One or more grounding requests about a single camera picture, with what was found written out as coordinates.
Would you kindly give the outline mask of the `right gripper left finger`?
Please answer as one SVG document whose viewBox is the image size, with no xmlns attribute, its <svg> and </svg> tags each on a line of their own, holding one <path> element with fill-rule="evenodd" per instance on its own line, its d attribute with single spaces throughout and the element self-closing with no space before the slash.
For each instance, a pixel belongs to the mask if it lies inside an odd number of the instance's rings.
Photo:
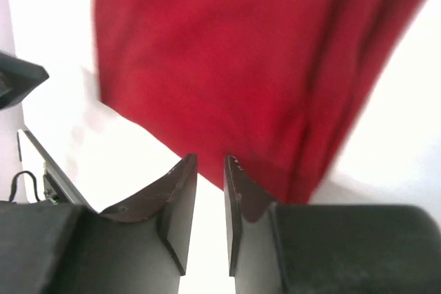
<svg viewBox="0 0 441 294">
<path fill-rule="evenodd" d="M 189 154 L 101 213 L 71 203 L 1 203 L 2 293 L 177 293 L 197 182 Z"/>
</svg>

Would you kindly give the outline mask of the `red t shirt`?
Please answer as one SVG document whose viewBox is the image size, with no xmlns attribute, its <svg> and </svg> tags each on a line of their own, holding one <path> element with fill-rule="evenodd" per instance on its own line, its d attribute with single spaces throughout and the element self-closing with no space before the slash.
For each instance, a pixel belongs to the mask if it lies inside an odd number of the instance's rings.
<svg viewBox="0 0 441 294">
<path fill-rule="evenodd" d="M 94 0 L 101 100 L 217 187 L 283 202 L 325 177 L 423 0 Z"/>
</svg>

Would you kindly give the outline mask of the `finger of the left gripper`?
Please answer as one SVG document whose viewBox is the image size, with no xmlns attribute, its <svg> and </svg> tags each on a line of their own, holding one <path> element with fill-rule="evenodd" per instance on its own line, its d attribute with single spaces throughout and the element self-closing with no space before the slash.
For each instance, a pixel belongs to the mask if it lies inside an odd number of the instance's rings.
<svg viewBox="0 0 441 294">
<path fill-rule="evenodd" d="M 1 110 L 21 103 L 35 88 L 49 79 L 44 67 L 1 53 Z"/>
</svg>

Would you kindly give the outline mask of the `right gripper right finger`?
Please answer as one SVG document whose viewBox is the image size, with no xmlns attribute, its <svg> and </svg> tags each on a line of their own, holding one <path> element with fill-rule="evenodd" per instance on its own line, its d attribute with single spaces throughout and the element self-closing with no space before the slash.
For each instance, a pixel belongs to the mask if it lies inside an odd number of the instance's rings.
<svg viewBox="0 0 441 294">
<path fill-rule="evenodd" d="M 237 293 L 439 293 L 440 230 L 405 204 L 283 204 L 224 163 Z"/>
</svg>

